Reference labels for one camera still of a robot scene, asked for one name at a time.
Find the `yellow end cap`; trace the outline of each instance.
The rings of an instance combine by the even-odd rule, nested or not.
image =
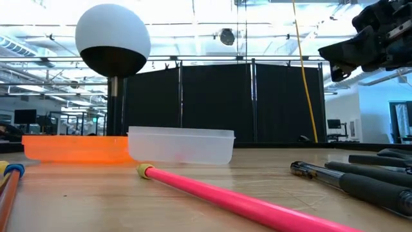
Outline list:
[[[7,161],[0,161],[0,175],[3,176],[3,173],[5,172],[7,166],[9,165],[9,163]]]
[[[147,180],[150,180],[150,178],[146,175],[146,169],[147,168],[153,168],[153,165],[151,164],[140,164],[137,166],[136,170],[137,173],[140,175],[140,177],[145,178]]]

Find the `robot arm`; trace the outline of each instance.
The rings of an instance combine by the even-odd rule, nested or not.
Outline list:
[[[330,62],[333,82],[359,66],[364,72],[412,66],[412,0],[380,0],[354,17],[352,25],[355,37],[319,49]]]

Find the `blue cap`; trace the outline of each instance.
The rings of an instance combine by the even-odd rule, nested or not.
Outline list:
[[[20,178],[24,175],[24,166],[22,164],[9,164],[7,165],[5,172],[3,175],[6,175],[7,173],[17,170],[20,172]]]

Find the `black handle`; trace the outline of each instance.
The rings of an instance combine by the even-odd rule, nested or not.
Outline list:
[[[404,160],[400,158],[392,157],[378,157],[371,155],[350,155],[350,163],[356,164],[367,164],[367,165],[380,165],[380,166],[391,166],[400,168],[410,168],[412,167],[412,161]]]
[[[374,178],[390,184],[412,188],[412,176],[394,171],[386,171],[380,168],[371,168],[367,166],[359,166],[353,164],[344,164],[341,162],[327,162],[325,168],[341,171],[345,173],[353,173],[365,177]]]
[[[343,191],[360,200],[388,208],[405,216],[412,215],[409,194],[412,190],[409,188],[352,173],[345,173],[339,179],[339,185]]]

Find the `yellow cable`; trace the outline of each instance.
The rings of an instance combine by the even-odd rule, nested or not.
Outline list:
[[[303,78],[304,90],[305,90],[305,92],[306,92],[306,99],[308,100],[309,112],[310,112],[310,119],[312,120],[312,128],[313,128],[313,130],[314,130],[315,142],[317,143],[317,133],[316,133],[316,124],[315,124],[315,119],[314,119],[314,112],[312,111],[312,103],[310,102],[308,85],[307,85],[307,83],[306,83],[306,76],[305,76],[305,74],[304,74],[301,40],[300,40],[300,38],[299,38],[299,29],[298,29],[298,26],[297,26],[297,19],[296,19],[295,0],[292,0],[292,4],[293,4],[293,6],[294,6],[295,26],[296,26],[296,36],[297,36],[297,46],[299,47],[299,56],[301,57],[301,68],[302,68],[302,78]]]

